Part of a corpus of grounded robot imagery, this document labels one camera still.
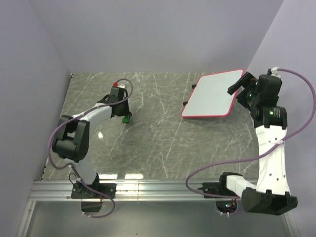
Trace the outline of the green whiteboard eraser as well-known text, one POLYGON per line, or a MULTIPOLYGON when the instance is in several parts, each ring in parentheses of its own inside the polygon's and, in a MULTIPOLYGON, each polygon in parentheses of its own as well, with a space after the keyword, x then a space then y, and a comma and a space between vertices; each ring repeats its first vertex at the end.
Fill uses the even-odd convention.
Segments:
POLYGON ((130 122, 130 116, 124 116, 122 122, 128 124, 130 122))

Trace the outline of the pink framed whiteboard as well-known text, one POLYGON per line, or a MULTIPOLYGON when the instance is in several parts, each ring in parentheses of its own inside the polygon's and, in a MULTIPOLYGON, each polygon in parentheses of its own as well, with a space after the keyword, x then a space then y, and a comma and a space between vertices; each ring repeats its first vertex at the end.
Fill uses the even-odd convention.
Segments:
POLYGON ((202 76, 181 113, 183 118, 226 117, 232 110, 237 93, 227 93, 230 86, 243 76, 237 69, 202 76))

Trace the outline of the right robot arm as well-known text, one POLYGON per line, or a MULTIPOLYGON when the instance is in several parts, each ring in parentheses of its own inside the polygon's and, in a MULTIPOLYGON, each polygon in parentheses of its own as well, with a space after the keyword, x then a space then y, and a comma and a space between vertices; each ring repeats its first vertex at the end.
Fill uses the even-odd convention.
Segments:
POLYGON ((240 87, 237 102, 250 111, 259 145, 259 176, 256 185, 240 174, 223 174, 218 192, 227 198, 235 193, 245 212, 282 215, 298 205, 290 194, 286 177, 284 138, 287 135, 287 111, 277 105, 282 86, 275 75, 255 78, 246 72, 228 88, 233 94, 240 87))

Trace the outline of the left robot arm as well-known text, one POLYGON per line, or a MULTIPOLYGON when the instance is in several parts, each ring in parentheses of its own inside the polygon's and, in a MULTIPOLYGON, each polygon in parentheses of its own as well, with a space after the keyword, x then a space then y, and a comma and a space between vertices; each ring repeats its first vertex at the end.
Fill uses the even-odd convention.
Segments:
POLYGON ((102 122, 113 117, 121 117, 123 123, 129 123, 132 116, 129 96, 122 85, 114 83, 110 93, 92 108, 73 116, 63 115, 59 119, 51 150, 71 166, 77 177, 75 189, 88 198, 95 198, 102 192, 99 175, 87 158, 90 134, 102 122))

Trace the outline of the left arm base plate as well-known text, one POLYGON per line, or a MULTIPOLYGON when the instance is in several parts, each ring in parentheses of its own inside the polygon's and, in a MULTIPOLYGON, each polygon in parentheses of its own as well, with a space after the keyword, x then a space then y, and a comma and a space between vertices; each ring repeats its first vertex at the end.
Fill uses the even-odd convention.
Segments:
MULTIPOLYGON (((103 193, 111 198, 115 197, 116 193, 116 184, 109 183, 109 184, 96 184, 96 185, 88 185, 91 189, 94 189, 100 193, 103 193)), ((72 199, 93 199, 93 198, 104 198, 102 195, 97 194, 89 189, 87 189, 82 183, 76 182, 73 185, 72 199)))

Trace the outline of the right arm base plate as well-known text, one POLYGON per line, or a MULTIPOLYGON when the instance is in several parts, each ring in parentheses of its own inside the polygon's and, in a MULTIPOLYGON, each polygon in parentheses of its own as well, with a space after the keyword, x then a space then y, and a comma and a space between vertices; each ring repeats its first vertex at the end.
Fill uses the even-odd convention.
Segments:
POLYGON ((219 182, 204 182, 202 186, 198 188, 204 194, 225 196, 226 192, 222 189, 219 182))

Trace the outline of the aluminium mounting rail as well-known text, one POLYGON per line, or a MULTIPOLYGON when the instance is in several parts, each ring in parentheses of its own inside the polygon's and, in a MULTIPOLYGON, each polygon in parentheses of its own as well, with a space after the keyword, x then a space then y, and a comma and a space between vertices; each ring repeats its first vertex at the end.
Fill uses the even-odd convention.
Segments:
MULTIPOLYGON (((115 183, 114 201, 207 201, 200 194, 188 190, 184 180, 102 180, 115 183)), ((68 180, 36 181, 29 201, 76 201, 71 198, 72 184, 68 180)))

